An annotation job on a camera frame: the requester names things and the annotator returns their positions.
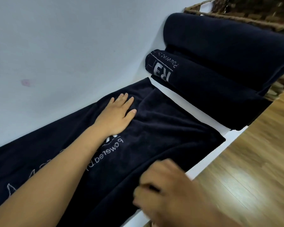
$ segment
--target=hand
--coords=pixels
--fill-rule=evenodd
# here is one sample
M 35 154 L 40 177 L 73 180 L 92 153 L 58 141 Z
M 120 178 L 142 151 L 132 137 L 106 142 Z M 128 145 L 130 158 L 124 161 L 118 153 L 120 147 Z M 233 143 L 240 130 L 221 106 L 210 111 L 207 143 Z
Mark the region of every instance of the hand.
M 103 131 L 106 137 L 117 135 L 124 131 L 137 113 L 137 110 L 133 109 L 125 116 L 133 103 L 133 97 L 126 102 L 127 98 L 127 93 L 119 95 L 116 101 L 114 98 L 111 98 L 106 108 L 96 119 L 94 126 Z
M 208 203 L 197 183 L 171 160 L 152 164 L 133 195 L 133 204 L 159 227 L 239 226 Z

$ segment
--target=woven basket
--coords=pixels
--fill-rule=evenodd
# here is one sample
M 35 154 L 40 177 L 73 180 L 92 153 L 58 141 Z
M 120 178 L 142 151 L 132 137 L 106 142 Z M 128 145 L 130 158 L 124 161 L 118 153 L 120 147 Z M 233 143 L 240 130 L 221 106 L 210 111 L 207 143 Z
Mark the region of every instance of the woven basket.
M 201 5 L 212 2 L 210 13 L 200 12 Z M 284 0 L 208 0 L 187 7 L 185 13 L 234 20 L 284 34 Z M 265 98 L 275 101 L 284 92 L 284 75 L 272 84 Z

